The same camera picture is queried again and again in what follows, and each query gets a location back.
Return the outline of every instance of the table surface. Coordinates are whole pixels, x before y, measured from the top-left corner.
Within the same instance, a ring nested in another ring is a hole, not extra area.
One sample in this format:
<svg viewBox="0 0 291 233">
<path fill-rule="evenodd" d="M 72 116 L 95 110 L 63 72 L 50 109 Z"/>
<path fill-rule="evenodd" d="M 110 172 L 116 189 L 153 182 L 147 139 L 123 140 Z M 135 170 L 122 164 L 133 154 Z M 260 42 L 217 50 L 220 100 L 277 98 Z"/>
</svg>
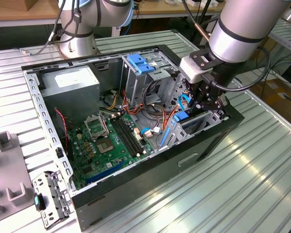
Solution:
<svg viewBox="0 0 291 233">
<path fill-rule="evenodd" d="M 102 53 L 159 44 L 179 57 L 196 50 L 171 31 L 97 40 Z M 20 67 L 61 59 L 54 46 L 0 51 L 0 132 L 18 135 L 31 179 L 57 168 Z M 85 232 L 288 232 L 291 125 L 251 92 L 227 96 L 245 119 L 209 157 Z M 0 221 L 0 232 L 14 231 L 45 232 L 34 206 Z M 76 213 L 50 232 L 79 233 Z"/>
<path fill-rule="evenodd" d="M 222 11 L 224 3 L 219 3 L 217 7 L 210 7 L 208 13 L 216 13 Z M 198 7 L 189 6 L 192 13 L 197 13 Z M 38 0 L 32 8 L 25 11 L 18 11 L 9 8 L 0 7 L 0 21 L 5 20 L 29 20 L 29 19 L 54 19 L 58 13 L 57 0 Z M 177 5 L 167 4 L 164 0 L 159 2 L 144 1 L 140 3 L 140 15 L 155 14 L 179 14 L 186 13 L 182 3 Z"/>
<path fill-rule="evenodd" d="M 291 51 L 291 23 L 279 19 L 268 36 Z"/>
</svg>

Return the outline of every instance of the motherboard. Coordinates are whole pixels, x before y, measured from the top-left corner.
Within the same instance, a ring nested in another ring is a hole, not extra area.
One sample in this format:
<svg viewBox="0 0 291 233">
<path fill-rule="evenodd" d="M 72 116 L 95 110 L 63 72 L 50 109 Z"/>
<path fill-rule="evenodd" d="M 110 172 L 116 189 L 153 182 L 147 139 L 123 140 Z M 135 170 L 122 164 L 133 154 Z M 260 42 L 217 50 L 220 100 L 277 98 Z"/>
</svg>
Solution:
<svg viewBox="0 0 291 233">
<path fill-rule="evenodd" d="M 73 156 L 73 181 L 79 190 L 117 170 L 144 159 L 154 153 L 130 115 L 104 119 L 88 118 L 76 129 L 68 130 Z"/>
</svg>

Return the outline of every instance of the metal case frame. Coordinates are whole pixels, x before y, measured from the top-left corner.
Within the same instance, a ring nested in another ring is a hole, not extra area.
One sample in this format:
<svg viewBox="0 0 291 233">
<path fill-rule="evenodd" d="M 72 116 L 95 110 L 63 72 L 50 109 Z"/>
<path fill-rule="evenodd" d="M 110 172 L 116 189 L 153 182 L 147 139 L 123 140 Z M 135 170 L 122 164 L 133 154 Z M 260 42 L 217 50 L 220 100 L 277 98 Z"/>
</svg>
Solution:
<svg viewBox="0 0 291 233">
<path fill-rule="evenodd" d="M 123 52 L 149 50 L 162 51 L 177 66 L 180 64 L 180 58 L 165 45 Z M 39 72 L 45 70 L 49 72 L 70 66 L 82 66 L 97 60 L 116 58 L 116 55 L 119 57 L 121 53 L 116 52 L 22 67 L 42 128 L 47 133 L 46 137 L 52 142 L 50 146 L 54 154 L 56 154 L 56 148 L 60 147 L 62 151 L 64 149 L 53 127 L 43 98 L 38 95 L 37 85 L 39 81 L 36 77 Z M 229 119 L 170 149 L 161 151 L 157 156 L 143 160 L 142 163 L 138 163 L 116 176 L 110 176 L 98 182 L 96 186 L 82 192 L 75 192 L 71 199 L 76 209 L 81 230 L 84 231 L 93 226 L 209 155 L 223 138 L 244 119 L 231 105 L 223 110 L 230 116 Z M 60 158 L 54 156 L 54 162 L 62 171 L 64 179 L 68 180 L 72 176 L 72 168 L 66 155 Z"/>
</svg>

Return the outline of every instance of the blue drive bay latch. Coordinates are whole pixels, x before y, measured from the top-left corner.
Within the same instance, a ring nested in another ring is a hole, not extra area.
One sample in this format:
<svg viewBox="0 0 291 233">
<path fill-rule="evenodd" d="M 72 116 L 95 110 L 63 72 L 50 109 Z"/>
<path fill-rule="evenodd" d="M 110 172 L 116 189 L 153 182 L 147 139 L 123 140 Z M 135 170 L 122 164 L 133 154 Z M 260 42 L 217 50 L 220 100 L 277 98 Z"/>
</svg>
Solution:
<svg viewBox="0 0 291 233">
<path fill-rule="evenodd" d="M 127 59 L 138 70 L 139 74 L 145 74 L 155 70 L 146 62 L 146 59 L 139 54 L 128 55 Z"/>
</svg>

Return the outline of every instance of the ram slot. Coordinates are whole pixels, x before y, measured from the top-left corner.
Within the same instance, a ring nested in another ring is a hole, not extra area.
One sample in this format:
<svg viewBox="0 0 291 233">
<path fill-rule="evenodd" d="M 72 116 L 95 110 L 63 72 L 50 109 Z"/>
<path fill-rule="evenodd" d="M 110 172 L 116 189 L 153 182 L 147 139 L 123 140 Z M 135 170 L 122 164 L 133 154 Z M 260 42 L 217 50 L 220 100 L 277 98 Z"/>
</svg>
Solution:
<svg viewBox="0 0 291 233">
<path fill-rule="evenodd" d="M 117 134 L 121 138 L 121 140 L 124 143 L 125 147 L 128 149 L 130 155 L 134 156 L 136 154 L 135 151 L 134 151 L 134 148 L 131 146 L 131 144 L 129 143 L 128 139 L 125 137 L 125 132 L 123 132 L 123 130 L 119 126 L 117 120 L 112 120 L 111 124 L 113 125 L 115 131 L 117 132 Z"/>
<path fill-rule="evenodd" d="M 128 137 L 130 139 L 130 142 L 133 144 L 135 150 L 137 153 L 142 153 L 142 149 L 141 147 L 139 146 L 136 138 L 130 133 L 130 130 L 129 128 L 127 127 L 127 125 L 124 123 L 124 121 L 122 119 L 119 119 L 119 123 L 120 123 L 120 126 L 122 127 L 122 129 L 124 131 L 127 131 L 127 134 L 128 134 Z"/>
</svg>

